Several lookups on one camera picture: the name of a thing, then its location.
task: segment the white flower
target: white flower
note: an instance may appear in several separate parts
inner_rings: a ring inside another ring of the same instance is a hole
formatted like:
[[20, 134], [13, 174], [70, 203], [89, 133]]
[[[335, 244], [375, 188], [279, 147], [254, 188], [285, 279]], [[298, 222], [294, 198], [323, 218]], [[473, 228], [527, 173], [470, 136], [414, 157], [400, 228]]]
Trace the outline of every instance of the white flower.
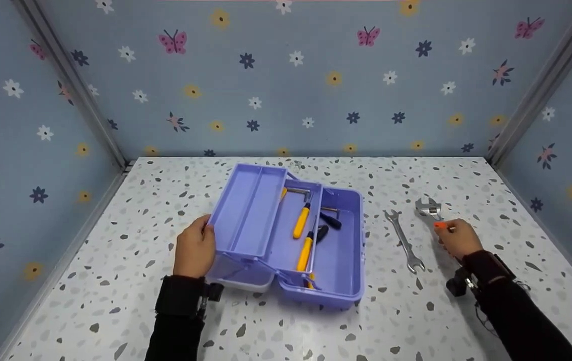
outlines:
[[294, 63], [295, 66], [304, 65], [304, 62], [301, 61], [302, 59], [304, 59], [304, 56], [301, 55], [301, 51], [299, 51], [299, 50], [290, 54], [290, 62]]
[[475, 46], [475, 38], [468, 38], [465, 41], [462, 40], [462, 46], [460, 46], [460, 50], [462, 50], [462, 55], [466, 53], [472, 53], [474, 46]]
[[290, 12], [290, 5], [292, 4], [292, 0], [276, 0], [276, 2], [276, 9], [281, 10], [282, 15]]
[[112, 0], [95, 0], [96, 7], [99, 9], [103, 9], [105, 13], [113, 12], [114, 8], [112, 7]]
[[314, 127], [313, 124], [315, 124], [315, 121], [311, 117], [307, 117], [306, 119], [302, 120], [302, 122], [303, 122], [302, 125], [306, 126], [306, 129], [313, 128]]
[[394, 71], [388, 71], [388, 73], [384, 73], [384, 79], [382, 79], [384, 82], [386, 82], [386, 85], [390, 85], [390, 84], [394, 84], [395, 83], [395, 79], [397, 79], [398, 76], [395, 74]]
[[48, 141], [52, 141], [50, 138], [52, 138], [52, 135], [54, 135], [54, 133], [50, 132], [50, 128], [49, 126], [39, 126], [39, 132], [36, 133], [36, 135], [38, 135], [39, 137], [41, 137], [41, 140], [48, 140]]
[[19, 84], [15, 83], [13, 80], [6, 80], [6, 86], [3, 87], [7, 91], [7, 96], [16, 96], [20, 98], [23, 90], [19, 88]]
[[148, 101], [148, 94], [145, 94], [143, 91], [136, 90], [132, 92], [132, 95], [134, 95], [135, 100], [141, 101], [141, 104]]
[[88, 84], [87, 89], [89, 89], [89, 92], [91, 92], [93, 96], [98, 96], [98, 89], [96, 89], [92, 84]]
[[131, 50], [129, 46], [121, 46], [121, 49], [118, 50], [121, 53], [121, 58], [125, 58], [127, 62], [131, 62], [132, 60], [136, 60], [134, 57], [134, 50]]
[[453, 94], [453, 89], [455, 89], [455, 82], [448, 82], [446, 84], [442, 84], [442, 90], [444, 95], [446, 94]]
[[251, 106], [254, 110], [257, 110], [257, 108], [261, 108], [261, 100], [259, 100], [259, 98], [257, 98], [256, 96], [254, 98], [250, 98], [248, 100], [249, 102], [249, 106]]

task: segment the black sleeve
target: black sleeve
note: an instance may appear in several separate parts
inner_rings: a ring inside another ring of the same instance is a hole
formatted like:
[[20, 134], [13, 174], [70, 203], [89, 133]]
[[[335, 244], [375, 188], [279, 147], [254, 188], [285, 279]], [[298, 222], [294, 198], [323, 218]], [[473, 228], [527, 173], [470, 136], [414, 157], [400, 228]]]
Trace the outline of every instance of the black sleeve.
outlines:
[[572, 361], [572, 345], [519, 285], [498, 279], [477, 300], [513, 361]]

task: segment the terrazzo table surface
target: terrazzo table surface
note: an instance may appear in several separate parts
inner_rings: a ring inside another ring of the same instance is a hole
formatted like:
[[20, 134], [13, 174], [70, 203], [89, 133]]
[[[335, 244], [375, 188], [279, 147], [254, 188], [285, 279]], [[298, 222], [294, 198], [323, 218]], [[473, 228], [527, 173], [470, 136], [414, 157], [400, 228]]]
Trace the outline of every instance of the terrazzo table surface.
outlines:
[[[572, 342], [572, 267], [482, 158], [139, 158], [11, 359], [144, 359], [176, 236], [212, 211], [238, 162], [363, 194], [366, 291], [338, 312], [288, 301], [274, 285], [264, 294], [226, 289], [208, 304], [200, 359], [508, 359], [476, 319], [472, 295], [445, 290], [456, 264], [414, 215], [422, 195], [446, 203], [445, 218], [469, 220]], [[407, 271], [384, 208], [401, 211], [426, 272]]]

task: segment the metal frame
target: metal frame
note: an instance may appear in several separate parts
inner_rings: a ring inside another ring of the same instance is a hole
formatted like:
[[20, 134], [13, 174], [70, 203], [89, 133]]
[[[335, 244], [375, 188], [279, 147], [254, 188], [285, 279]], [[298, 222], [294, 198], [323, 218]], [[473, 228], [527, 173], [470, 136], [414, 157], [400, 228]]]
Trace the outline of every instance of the metal frame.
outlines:
[[506, 156], [515, 148], [531, 124], [537, 119], [540, 110], [572, 70], [572, 24], [568, 28], [560, 44], [545, 64], [540, 75], [526, 93], [522, 102], [508, 122], [506, 128], [494, 141], [486, 155], [486, 160], [498, 169]]

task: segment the right hand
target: right hand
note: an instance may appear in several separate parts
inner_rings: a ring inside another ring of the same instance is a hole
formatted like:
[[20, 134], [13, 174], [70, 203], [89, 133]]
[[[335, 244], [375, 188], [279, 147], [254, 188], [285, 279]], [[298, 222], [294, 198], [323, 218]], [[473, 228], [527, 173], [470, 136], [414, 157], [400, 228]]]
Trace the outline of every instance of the right hand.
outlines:
[[444, 244], [446, 251], [459, 261], [462, 261], [467, 254], [483, 250], [480, 238], [471, 224], [465, 220], [448, 220], [446, 228], [436, 227], [435, 233], [440, 237], [440, 244]]

